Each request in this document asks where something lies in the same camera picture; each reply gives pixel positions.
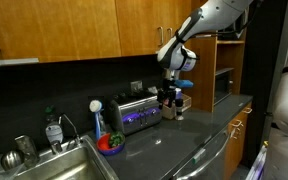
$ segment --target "toaster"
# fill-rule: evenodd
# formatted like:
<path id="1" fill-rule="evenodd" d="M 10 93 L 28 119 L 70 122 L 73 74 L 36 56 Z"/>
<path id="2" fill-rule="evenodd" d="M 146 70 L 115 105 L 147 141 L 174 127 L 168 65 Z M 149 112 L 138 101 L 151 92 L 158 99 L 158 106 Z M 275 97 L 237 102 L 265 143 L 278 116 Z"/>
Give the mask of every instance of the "toaster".
<path id="1" fill-rule="evenodd" d="M 114 130 L 129 135 L 159 123 L 162 111 L 157 96 L 149 92 L 122 94 L 108 105 L 108 117 Z"/>

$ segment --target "microwave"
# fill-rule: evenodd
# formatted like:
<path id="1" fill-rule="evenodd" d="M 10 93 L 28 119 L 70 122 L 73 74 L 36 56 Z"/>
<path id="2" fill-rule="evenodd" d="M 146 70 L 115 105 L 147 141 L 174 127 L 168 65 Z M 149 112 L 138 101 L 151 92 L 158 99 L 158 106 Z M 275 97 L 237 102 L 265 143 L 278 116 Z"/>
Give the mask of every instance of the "microwave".
<path id="1" fill-rule="evenodd" d="M 232 93 L 233 68 L 218 69 L 215 73 L 214 105 L 221 102 Z"/>

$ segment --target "backsplash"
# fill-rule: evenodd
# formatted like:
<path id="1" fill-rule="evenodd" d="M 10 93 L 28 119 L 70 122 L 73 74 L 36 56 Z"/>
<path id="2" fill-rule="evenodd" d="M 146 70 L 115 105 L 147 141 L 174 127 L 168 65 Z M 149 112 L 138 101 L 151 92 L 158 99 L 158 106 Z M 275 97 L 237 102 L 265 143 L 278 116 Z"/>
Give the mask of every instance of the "backsplash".
<path id="1" fill-rule="evenodd" d="M 0 154 L 15 148 L 14 138 L 26 134 L 38 150 L 49 147 L 44 110 L 54 105 L 65 112 L 80 134 L 93 129 L 89 96 L 106 98 L 130 89 L 161 83 L 156 55 L 0 67 Z M 64 135 L 72 135 L 64 124 Z"/>

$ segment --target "dishwasher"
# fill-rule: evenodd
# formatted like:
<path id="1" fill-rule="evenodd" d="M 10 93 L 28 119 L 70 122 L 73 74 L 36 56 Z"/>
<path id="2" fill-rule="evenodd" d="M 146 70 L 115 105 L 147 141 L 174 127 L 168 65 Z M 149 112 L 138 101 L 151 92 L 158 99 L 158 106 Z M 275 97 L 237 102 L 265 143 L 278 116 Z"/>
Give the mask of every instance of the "dishwasher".
<path id="1" fill-rule="evenodd" d="M 172 179 L 222 180 L 224 178 L 225 149 L 229 138 L 226 126 L 185 163 Z"/>

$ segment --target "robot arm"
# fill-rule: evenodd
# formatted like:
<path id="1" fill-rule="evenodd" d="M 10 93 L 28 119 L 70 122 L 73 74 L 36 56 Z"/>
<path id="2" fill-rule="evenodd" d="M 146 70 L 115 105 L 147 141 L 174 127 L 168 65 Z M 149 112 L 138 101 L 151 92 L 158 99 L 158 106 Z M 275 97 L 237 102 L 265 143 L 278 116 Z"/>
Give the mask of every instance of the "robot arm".
<path id="1" fill-rule="evenodd" d="M 170 41 L 161 48 L 157 60 L 165 71 L 163 89 L 158 92 L 157 100 L 162 109 L 165 100 L 172 107 L 175 100 L 177 118 L 181 116 L 182 99 L 176 99 L 175 80 L 180 71 L 190 71 L 195 66 L 197 56 L 186 49 L 184 43 L 199 33 L 221 30 L 231 25 L 253 0 L 208 0 L 201 8 L 193 11 L 184 21 Z"/>

